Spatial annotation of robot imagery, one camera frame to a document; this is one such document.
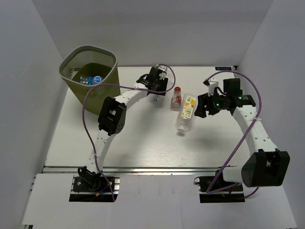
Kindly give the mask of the clear bottle blue-white cap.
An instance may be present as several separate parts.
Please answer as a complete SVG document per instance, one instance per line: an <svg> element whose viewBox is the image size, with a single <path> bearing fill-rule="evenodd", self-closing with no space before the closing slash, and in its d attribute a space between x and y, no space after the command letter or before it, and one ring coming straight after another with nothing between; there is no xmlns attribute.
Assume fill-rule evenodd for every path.
<svg viewBox="0 0 305 229"><path fill-rule="evenodd" d="M159 94L150 94L149 97L150 97L150 101L152 103L158 104L158 103L161 103L163 101L163 96L159 95Z"/></svg>

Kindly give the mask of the orange label white cap bottle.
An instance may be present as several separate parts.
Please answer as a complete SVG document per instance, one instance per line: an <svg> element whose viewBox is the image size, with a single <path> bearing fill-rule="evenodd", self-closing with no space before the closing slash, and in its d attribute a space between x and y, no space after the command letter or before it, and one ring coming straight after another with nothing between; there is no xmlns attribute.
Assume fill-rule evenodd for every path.
<svg viewBox="0 0 305 229"><path fill-rule="evenodd" d="M176 120L176 129L179 133L184 134L190 129L196 108L197 96L188 93L184 94Z"/></svg>

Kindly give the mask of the red cap red label bottle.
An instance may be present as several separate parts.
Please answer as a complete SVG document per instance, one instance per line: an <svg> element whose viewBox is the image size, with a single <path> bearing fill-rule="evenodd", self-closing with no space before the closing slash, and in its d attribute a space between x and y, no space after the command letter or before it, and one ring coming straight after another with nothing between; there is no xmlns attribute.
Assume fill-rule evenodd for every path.
<svg viewBox="0 0 305 229"><path fill-rule="evenodd" d="M181 88L175 87L171 98L170 109L173 111L179 111L181 107L181 102L182 102Z"/></svg>

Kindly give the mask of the blue label blue cap bottle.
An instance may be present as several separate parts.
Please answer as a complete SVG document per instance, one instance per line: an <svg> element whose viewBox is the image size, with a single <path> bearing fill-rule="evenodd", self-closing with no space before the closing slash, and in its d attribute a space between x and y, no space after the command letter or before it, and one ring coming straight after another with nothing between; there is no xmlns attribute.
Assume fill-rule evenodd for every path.
<svg viewBox="0 0 305 229"><path fill-rule="evenodd" d="M79 82L84 85L95 85L101 83L103 78L99 75L97 76L88 76L88 75L81 75Z"/></svg>

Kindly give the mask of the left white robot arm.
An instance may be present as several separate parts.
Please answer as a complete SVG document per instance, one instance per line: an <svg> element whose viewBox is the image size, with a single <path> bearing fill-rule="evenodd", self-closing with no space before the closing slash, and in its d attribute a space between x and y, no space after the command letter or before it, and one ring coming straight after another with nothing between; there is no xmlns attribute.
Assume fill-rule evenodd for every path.
<svg viewBox="0 0 305 229"><path fill-rule="evenodd" d="M148 74L142 75L132 87L122 86L127 89L123 94L104 99L98 117L98 135L95 142L90 137L92 152L84 167L78 168L78 174L84 180L89 190L96 190L101 184L101 172L108 149L114 137L118 135L126 120L127 110L139 100L149 94L164 96L167 91L168 66L158 64L153 66Z"/></svg>

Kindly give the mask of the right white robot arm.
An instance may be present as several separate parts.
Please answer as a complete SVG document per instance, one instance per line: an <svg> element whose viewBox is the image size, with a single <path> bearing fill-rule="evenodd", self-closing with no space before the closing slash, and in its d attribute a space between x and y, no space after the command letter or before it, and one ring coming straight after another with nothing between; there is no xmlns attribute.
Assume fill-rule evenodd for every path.
<svg viewBox="0 0 305 229"><path fill-rule="evenodd" d="M258 117L261 108L256 106L251 95L243 94L240 79L225 79L223 83L224 88L220 90L216 79L204 81L208 92L198 96L194 115L205 118L222 110L229 111L242 130L240 142L247 143L250 156L242 167L231 167L226 161L225 167L216 172L208 191L213 190L214 184L220 190L227 190L234 184L246 187L281 186L290 162L288 152L279 150L272 142Z"/></svg>

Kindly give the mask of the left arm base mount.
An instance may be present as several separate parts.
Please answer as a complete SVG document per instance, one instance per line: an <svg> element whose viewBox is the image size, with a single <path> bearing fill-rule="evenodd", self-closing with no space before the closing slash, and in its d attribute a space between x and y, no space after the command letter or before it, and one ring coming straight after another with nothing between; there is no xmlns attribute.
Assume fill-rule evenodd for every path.
<svg viewBox="0 0 305 229"><path fill-rule="evenodd" d="M111 187L104 179L100 177L97 182L91 186L80 177L74 177L71 185L70 202L87 202L87 203L112 203L119 194L120 178L119 177L107 177Z"/></svg>

